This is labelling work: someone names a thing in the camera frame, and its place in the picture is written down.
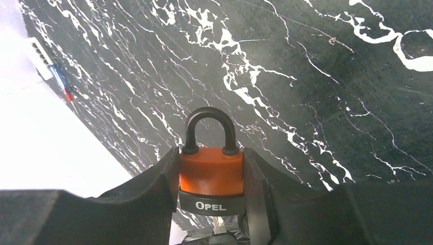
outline marble wall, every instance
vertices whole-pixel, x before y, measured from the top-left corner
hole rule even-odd
[[[133,176],[202,106],[315,189],[433,180],[433,1],[22,0],[80,119]],[[213,120],[201,145],[222,145]],[[210,219],[179,211],[184,229]]]

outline white power strip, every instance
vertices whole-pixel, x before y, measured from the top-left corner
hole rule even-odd
[[[29,56],[29,59],[41,74],[42,78],[44,80],[52,78],[53,74],[51,74],[50,70],[48,70],[48,66],[53,65],[53,62],[43,49],[42,45],[39,43],[38,39],[35,37],[27,38],[25,50]]]

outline padlock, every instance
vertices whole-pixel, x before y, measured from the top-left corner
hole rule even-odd
[[[204,118],[214,118],[223,126],[226,137],[223,148],[196,145],[196,124]],[[185,134],[180,154],[180,208],[207,216],[244,213],[244,153],[236,145],[230,117],[213,107],[199,108],[188,117]]]

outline white wall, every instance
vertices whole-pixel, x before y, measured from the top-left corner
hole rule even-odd
[[[27,32],[18,1],[2,1],[0,13],[0,189],[89,197],[129,180],[22,52]]]

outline padlock shackle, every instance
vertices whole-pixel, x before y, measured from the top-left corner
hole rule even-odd
[[[233,121],[222,110],[213,107],[202,107],[193,111],[186,120],[185,135],[186,142],[182,148],[182,153],[192,155],[199,151],[196,145],[196,125],[204,118],[216,119],[223,125],[226,135],[226,145],[223,147],[223,154],[233,156],[239,152],[239,147],[236,145],[236,132]]]

